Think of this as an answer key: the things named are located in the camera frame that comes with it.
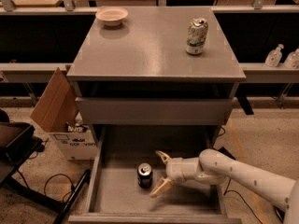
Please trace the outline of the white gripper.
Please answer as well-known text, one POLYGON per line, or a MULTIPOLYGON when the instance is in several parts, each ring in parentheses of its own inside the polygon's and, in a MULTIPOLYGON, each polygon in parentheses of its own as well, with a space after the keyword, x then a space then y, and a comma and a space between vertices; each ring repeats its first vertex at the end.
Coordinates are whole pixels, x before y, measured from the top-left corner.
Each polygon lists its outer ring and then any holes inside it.
POLYGON ((200 164, 198 158, 171 158, 168 154, 161 150, 156 150, 155 153, 166 164, 167 178, 162 177, 149 196, 157 198, 159 195, 171 189, 173 182, 176 184, 195 181, 206 185, 218 185, 224 181, 222 175, 208 174, 200 164))

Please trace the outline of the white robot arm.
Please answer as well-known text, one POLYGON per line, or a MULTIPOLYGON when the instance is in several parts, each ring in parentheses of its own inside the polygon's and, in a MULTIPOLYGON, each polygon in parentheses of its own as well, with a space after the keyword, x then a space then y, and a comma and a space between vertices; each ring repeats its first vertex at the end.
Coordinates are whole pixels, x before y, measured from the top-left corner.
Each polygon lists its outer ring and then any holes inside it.
POLYGON ((171 158, 157 150, 165 165, 166 177, 162 177, 151 191, 156 198, 174 184, 188 181, 216 185, 229 177, 264 198, 285 212, 283 224, 299 224, 299 180, 277 175, 263 169, 236 161, 215 149, 205 149, 198 157, 171 158))

